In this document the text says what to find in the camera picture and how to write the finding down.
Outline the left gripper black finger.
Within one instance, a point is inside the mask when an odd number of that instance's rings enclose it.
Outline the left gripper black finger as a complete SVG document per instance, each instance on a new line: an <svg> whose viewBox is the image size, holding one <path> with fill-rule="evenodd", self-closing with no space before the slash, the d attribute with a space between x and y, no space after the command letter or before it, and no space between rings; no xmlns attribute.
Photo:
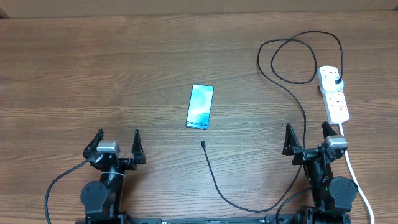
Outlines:
<svg viewBox="0 0 398 224"><path fill-rule="evenodd" d="M138 129L135 129L134 132L134 141L131 148L131 153L134 157L144 157L144 150L141 144L141 136Z"/></svg>
<svg viewBox="0 0 398 224"><path fill-rule="evenodd" d="M93 138L93 140L85 147L83 152L92 152L96 151L96 148L98 147L98 144L100 141L103 140L104 136L104 131L102 129L99 129L97 132L96 136Z"/></svg>

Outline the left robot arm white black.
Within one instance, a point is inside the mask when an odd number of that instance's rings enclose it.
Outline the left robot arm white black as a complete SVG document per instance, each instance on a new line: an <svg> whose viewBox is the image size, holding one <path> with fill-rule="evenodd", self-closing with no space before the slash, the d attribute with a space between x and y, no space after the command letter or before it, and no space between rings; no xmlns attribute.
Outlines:
<svg viewBox="0 0 398 224"><path fill-rule="evenodd" d="M133 223L132 217L121 211L125 172L137 170L146 163L139 130L134 132L132 158L121 158L117 141L103 139L100 129L83 150L90 166L99 170L100 178L86 184L80 200L85 207L85 223Z"/></svg>

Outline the Galaxy smartphone with teal screen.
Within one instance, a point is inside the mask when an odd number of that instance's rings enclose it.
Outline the Galaxy smartphone with teal screen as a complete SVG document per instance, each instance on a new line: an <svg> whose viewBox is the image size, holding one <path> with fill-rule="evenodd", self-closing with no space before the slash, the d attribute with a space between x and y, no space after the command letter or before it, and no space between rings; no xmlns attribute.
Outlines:
<svg viewBox="0 0 398 224"><path fill-rule="evenodd" d="M186 127L207 130L210 123L214 87L194 84L190 95Z"/></svg>

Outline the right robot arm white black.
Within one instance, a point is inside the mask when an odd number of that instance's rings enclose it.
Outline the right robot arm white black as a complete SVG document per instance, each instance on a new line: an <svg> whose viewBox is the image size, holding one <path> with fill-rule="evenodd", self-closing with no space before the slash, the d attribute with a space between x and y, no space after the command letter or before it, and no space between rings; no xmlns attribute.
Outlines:
<svg viewBox="0 0 398 224"><path fill-rule="evenodd" d="M309 187L284 203L308 191L313 198L313 206L302 206L286 223L350 223L348 212L356 198L359 187L347 177L333 175L331 163L342 158L348 148L344 136L337 134L329 123L321 125L324 141L316 148L304 149L291 124L286 125L283 155L292 156L292 164L304 168Z"/></svg>

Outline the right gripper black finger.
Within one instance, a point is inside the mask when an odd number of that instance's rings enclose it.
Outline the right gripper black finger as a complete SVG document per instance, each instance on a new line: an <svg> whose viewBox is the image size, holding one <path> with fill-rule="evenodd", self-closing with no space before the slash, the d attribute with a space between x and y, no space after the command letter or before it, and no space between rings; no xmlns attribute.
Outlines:
<svg viewBox="0 0 398 224"><path fill-rule="evenodd" d="M321 124L322 131L323 131L323 138L326 139L328 136L335 136L337 133L335 130L330 126L330 124L325 121Z"/></svg>
<svg viewBox="0 0 398 224"><path fill-rule="evenodd" d="M285 132L285 142L283 146L283 150L299 150L301 149L301 145L299 140L293 130L293 127L290 123L286 125Z"/></svg>

